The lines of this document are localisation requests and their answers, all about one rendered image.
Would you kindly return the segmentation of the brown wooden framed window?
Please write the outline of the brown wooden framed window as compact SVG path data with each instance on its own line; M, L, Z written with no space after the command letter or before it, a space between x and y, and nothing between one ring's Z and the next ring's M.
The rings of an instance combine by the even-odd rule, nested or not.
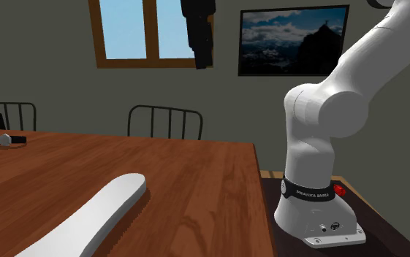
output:
M100 69L196 68L181 0L88 0Z

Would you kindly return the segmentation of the black framed mountain picture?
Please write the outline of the black framed mountain picture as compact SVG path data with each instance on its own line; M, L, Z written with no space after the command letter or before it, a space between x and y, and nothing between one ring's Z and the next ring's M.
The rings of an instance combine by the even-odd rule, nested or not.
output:
M343 52L350 6L240 12L240 76L327 76Z

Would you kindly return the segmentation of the black metal chair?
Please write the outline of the black metal chair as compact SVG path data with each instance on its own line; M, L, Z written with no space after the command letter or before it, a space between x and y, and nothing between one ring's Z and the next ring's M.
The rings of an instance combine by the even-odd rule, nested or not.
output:
M198 132L197 132L197 140L202 139L202 131L203 131L203 126L204 126L204 118L202 114L196 110L188 110L188 109L182 109L182 108L177 108L177 107L164 107L164 106L155 106L155 105L148 105L148 104L137 104L133 106L128 114L127 118L127 127L126 127L126 135L128 137L131 136L131 129L132 129L132 116L134 114L135 110L138 109L149 109L151 112L150 116L150 137L154 138L154 127L155 127L155 114L156 110L165 110L168 111L168 125L167 125L167 138L171 139L172 138L172 114L174 112L180 112L182 114L182 120L181 120L181 139L186 138L186 126L187 126L187 115L188 114L193 114L198 117L199 120L199 125L198 125Z
M4 122L4 128L7 130L11 129L8 106L14 105L18 107L18 118L19 126L21 131L25 131L24 126L24 116L23 116L23 106L30 106L32 108L32 131L37 131L37 108L35 104L31 102L19 102L19 101L0 101L0 105L3 107L4 117L1 119Z

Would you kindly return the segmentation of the brown wooden table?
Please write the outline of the brown wooden table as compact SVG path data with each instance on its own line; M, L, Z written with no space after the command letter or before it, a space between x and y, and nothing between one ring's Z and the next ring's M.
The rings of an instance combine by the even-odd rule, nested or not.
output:
M126 173L147 189L94 257L277 257L249 143L26 133L0 146L0 257L14 257Z

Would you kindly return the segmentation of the long white curved flat object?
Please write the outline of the long white curved flat object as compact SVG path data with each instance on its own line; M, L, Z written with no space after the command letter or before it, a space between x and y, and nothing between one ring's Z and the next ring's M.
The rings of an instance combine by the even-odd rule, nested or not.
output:
M92 257L145 190L144 175L128 173L118 176L65 221L15 257Z

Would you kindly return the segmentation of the dark robot stand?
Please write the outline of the dark robot stand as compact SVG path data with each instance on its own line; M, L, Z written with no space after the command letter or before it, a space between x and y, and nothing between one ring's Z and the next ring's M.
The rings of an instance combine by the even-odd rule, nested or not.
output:
M410 257L410 241L369 207L358 195L340 180L336 184L346 191L343 199L351 206L357 222L366 234L361 245L314 249L281 228L274 221L274 212L281 195L280 178L263 178L268 216L273 227L273 244L278 257Z

